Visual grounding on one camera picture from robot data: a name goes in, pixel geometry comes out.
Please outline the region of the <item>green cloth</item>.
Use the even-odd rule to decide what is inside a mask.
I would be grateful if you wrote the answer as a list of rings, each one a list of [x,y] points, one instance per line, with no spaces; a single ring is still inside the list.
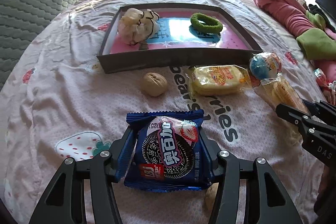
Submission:
[[[327,21],[319,13],[313,15],[306,11],[313,28],[296,38],[305,57],[310,61],[335,61],[335,32],[327,26]]]

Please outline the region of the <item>walnut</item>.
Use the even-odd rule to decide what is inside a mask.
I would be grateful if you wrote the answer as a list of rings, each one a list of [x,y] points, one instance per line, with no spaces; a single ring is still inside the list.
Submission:
[[[218,186],[219,186],[218,183],[213,183],[206,191],[205,204],[209,212],[211,212],[213,209],[213,205],[218,191]]]
[[[151,97],[158,97],[167,91],[167,80],[159,73],[147,73],[140,82],[140,88]]]

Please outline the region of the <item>blue cookie packet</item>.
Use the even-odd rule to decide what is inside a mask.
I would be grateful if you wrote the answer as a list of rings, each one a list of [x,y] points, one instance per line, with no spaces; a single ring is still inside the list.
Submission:
[[[203,110],[128,113],[136,133],[124,185],[148,192],[203,190],[213,173],[201,138]]]

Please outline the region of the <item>surprise egg toy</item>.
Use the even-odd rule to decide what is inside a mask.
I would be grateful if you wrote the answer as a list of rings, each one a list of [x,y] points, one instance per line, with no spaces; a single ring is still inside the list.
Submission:
[[[274,52],[258,53],[249,62],[249,70],[258,79],[274,79],[282,71],[280,57]]]

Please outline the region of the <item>clear cracker stack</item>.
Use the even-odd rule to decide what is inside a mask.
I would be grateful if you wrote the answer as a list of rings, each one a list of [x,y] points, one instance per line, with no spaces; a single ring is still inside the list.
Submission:
[[[261,80],[259,86],[254,87],[254,90],[273,110],[276,110],[277,105],[283,103],[310,115],[302,99],[283,75],[278,75],[275,79]]]

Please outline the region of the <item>beige sheer drawstring pouch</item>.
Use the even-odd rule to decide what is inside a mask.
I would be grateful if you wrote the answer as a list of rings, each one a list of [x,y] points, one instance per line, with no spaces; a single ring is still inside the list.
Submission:
[[[124,44],[135,46],[152,38],[160,29],[159,14],[147,9],[129,8],[118,22],[118,34]]]

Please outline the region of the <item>yellow rice cracker packet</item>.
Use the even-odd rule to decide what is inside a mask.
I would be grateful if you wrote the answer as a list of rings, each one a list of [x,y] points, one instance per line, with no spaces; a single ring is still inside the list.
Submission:
[[[248,71],[237,65],[194,67],[189,71],[189,91],[192,95],[222,96],[252,88]]]

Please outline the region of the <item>pink rolled blanket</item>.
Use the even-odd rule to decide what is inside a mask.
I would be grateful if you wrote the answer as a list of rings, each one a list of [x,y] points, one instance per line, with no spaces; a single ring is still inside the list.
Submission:
[[[313,10],[306,9],[298,0],[253,0],[255,5],[268,13],[283,25],[287,31],[295,37],[295,39],[303,34],[306,30],[313,28],[309,19],[306,16],[306,11]],[[327,21],[327,26],[335,32],[335,28]],[[316,60],[311,61],[316,68],[319,68],[325,73],[329,81],[335,80],[335,61],[334,60]]]

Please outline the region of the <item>dark shallow box tray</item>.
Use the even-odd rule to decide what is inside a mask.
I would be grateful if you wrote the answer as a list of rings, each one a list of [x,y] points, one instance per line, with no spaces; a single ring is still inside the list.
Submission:
[[[135,46],[128,45],[118,32],[118,24],[128,9],[159,16],[159,30]],[[195,30],[190,17],[201,12],[222,23],[220,34]],[[102,41],[97,58],[105,73],[153,67],[241,65],[247,66],[262,49],[247,30],[220,7],[194,3],[145,3],[120,7]]]

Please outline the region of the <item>pink and blue book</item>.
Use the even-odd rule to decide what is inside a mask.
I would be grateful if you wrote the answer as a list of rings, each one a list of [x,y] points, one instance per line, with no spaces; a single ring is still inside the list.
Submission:
[[[190,22],[192,11],[160,11],[159,31],[146,42],[135,46],[124,44],[119,34],[111,35],[109,53],[126,53],[141,50],[165,50],[170,48],[222,48],[250,50],[246,40],[238,34],[232,25],[218,12],[205,11],[223,25],[220,34],[203,34],[193,28]]]

